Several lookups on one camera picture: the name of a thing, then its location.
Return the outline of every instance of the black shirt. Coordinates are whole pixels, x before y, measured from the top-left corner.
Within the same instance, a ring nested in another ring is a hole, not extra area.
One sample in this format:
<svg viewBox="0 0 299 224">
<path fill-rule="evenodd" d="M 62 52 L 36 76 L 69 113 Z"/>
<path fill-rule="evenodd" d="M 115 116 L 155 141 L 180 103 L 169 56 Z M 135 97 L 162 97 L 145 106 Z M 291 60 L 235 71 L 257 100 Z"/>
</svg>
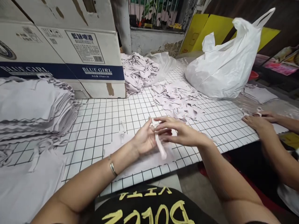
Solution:
<svg viewBox="0 0 299 224">
<path fill-rule="evenodd" d="M 193 201 L 172 188 L 147 185 L 123 192 L 102 204 L 88 224 L 98 223 L 205 223 L 216 224 Z"/>
</svg>

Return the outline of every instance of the red container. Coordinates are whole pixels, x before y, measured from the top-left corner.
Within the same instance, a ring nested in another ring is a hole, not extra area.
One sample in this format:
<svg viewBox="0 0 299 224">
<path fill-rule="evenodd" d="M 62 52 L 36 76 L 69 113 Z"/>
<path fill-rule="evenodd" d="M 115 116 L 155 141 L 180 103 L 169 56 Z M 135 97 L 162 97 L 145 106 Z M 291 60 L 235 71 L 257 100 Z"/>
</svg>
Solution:
<svg viewBox="0 0 299 224">
<path fill-rule="evenodd" d="M 255 80 L 259 77 L 259 75 L 255 71 L 251 71 L 248 81 Z"/>
</svg>

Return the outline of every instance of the wall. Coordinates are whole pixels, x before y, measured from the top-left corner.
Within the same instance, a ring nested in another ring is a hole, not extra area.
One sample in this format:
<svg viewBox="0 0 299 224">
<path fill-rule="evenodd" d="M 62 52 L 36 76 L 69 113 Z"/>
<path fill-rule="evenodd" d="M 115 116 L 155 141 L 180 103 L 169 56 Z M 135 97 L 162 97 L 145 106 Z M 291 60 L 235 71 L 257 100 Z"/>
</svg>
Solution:
<svg viewBox="0 0 299 224">
<path fill-rule="evenodd" d="M 132 54 L 128 0 L 112 0 L 114 23 L 119 32 L 124 53 Z"/>
<path fill-rule="evenodd" d="M 170 33 L 162 31 L 143 31 L 131 29 L 132 52 L 141 55 L 168 51 L 172 57 L 179 53 L 184 33 Z"/>
</svg>

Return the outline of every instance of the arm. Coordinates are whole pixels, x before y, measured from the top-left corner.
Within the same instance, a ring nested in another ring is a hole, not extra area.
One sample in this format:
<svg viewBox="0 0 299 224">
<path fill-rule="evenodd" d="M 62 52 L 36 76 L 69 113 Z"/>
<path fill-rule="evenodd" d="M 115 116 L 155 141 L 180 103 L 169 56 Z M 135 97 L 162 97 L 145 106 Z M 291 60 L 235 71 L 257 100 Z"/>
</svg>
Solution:
<svg viewBox="0 0 299 224">
<path fill-rule="evenodd" d="M 156 131 L 172 128 L 178 136 L 164 136 L 170 141 L 186 146 L 197 146 L 230 223 L 261 221 L 279 223 L 275 216 L 263 206 L 257 193 L 239 172 L 219 153 L 215 144 L 206 135 L 170 117 L 161 117 Z"/>
<path fill-rule="evenodd" d="M 299 133 L 299 120 L 277 115 L 277 123 L 292 132 Z"/>
<path fill-rule="evenodd" d="M 273 126 L 263 117 L 245 116 L 243 120 L 258 133 L 266 155 L 281 181 L 299 191 L 299 163 L 285 150 Z"/>
<path fill-rule="evenodd" d="M 281 126 L 284 126 L 285 128 L 289 129 L 292 132 L 299 133 L 299 120 L 285 117 L 279 114 L 275 114 L 270 111 L 260 111 L 259 113 L 267 121 L 275 122 L 277 124 L 280 124 Z"/>
<path fill-rule="evenodd" d="M 140 155 L 155 147 L 155 135 L 150 128 L 151 119 L 128 143 L 111 155 L 79 172 L 62 186 L 42 207 L 32 224 L 36 223 L 78 223 L 82 212 L 115 178 L 110 163 L 120 174 L 136 161 Z M 159 134 L 170 134 L 168 130 Z"/>
</svg>

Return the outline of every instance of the hand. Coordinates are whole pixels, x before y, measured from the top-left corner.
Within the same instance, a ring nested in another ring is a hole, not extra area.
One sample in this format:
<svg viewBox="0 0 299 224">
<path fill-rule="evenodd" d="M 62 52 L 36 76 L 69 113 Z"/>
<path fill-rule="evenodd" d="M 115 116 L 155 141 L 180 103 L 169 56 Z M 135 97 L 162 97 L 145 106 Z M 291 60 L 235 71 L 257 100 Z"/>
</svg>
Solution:
<svg viewBox="0 0 299 224">
<path fill-rule="evenodd" d="M 185 146 L 208 147 L 214 145 L 213 141 L 205 134 L 194 130 L 185 123 L 172 117 L 158 117 L 155 121 L 161 121 L 155 128 L 155 131 L 161 132 L 165 128 L 171 128 L 178 132 L 178 136 L 162 135 L 160 138 L 164 141 L 178 143 Z"/>
<path fill-rule="evenodd" d="M 265 117 L 244 116 L 242 120 L 257 132 L 274 130 L 273 125 Z"/>
<path fill-rule="evenodd" d="M 132 138 L 131 143 L 134 150 L 138 152 L 139 155 L 147 153 L 156 147 L 156 139 L 154 127 L 151 126 L 152 119 L 149 120 L 141 127 L 136 135 Z M 171 129 L 166 129 L 157 133 L 161 136 L 171 136 Z"/>
<path fill-rule="evenodd" d="M 271 111 L 259 111 L 259 113 L 262 115 L 262 117 L 264 119 L 266 119 L 267 121 L 272 122 L 272 123 L 277 122 L 278 119 L 280 117 L 282 117 L 281 115 L 278 115 L 278 114 L 273 113 Z"/>
</svg>

